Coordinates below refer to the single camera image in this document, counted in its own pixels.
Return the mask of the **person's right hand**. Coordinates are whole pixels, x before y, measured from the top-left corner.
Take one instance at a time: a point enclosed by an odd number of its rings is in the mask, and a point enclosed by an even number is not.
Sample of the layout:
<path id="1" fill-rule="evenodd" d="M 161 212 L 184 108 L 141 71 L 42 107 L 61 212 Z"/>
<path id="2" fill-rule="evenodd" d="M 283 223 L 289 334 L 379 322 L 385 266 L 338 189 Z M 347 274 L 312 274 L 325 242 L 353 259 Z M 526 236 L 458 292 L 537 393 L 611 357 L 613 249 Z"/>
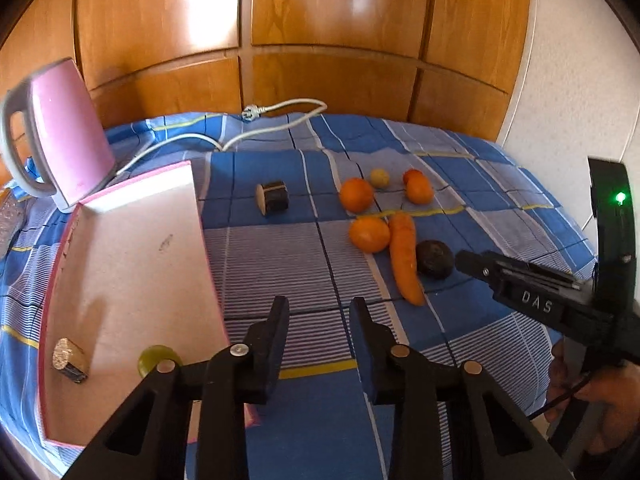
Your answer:
<path id="1" fill-rule="evenodd" d="M 573 385 L 568 380 L 564 361 L 564 341 L 559 340 L 551 350 L 547 401 L 551 402 Z M 599 370 L 575 398 L 589 403 L 602 403 L 606 410 L 586 452 L 598 455 L 618 448 L 639 426 L 639 367 L 632 363 L 622 367 Z"/>

